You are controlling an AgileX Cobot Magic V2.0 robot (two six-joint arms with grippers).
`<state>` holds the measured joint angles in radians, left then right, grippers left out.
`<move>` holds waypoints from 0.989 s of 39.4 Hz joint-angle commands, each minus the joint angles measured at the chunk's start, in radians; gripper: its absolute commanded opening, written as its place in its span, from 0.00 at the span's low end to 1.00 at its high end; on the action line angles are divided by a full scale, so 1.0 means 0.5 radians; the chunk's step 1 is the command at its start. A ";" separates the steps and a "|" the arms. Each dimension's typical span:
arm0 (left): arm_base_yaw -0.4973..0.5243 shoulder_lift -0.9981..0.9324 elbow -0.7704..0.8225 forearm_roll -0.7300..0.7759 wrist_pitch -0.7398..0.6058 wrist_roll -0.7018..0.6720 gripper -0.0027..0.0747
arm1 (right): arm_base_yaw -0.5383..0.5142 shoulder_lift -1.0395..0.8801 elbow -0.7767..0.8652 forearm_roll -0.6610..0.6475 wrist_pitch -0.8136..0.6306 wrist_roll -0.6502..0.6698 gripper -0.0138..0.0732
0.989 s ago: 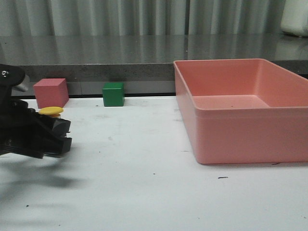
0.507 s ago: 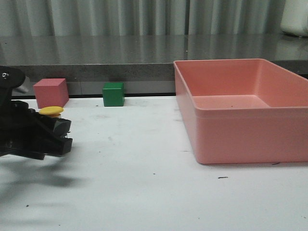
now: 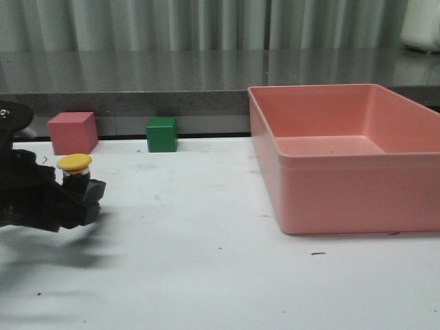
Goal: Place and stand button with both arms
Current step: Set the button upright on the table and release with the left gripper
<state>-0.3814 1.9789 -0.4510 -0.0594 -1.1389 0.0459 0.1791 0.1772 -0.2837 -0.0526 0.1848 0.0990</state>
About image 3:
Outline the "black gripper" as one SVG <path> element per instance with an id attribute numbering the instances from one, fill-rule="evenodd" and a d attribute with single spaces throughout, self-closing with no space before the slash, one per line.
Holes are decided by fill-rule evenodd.
<path id="1" fill-rule="evenodd" d="M 58 232 L 97 220 L 106 183 L 90 178 L 55 180 L 55 169 L 36 163 L 36 154 L 14 149 L 18 131 L 29 127 L 27 105 L 1 101 L 1 222 Z"/>

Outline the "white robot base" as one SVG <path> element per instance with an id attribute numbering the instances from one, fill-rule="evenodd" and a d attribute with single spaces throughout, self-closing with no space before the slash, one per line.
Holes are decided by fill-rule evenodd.
<path id="1" fill-rule="evenodd" d="M 439 53 L 439 1 L 409 0 L 400 38 L 406 47 Z"/>

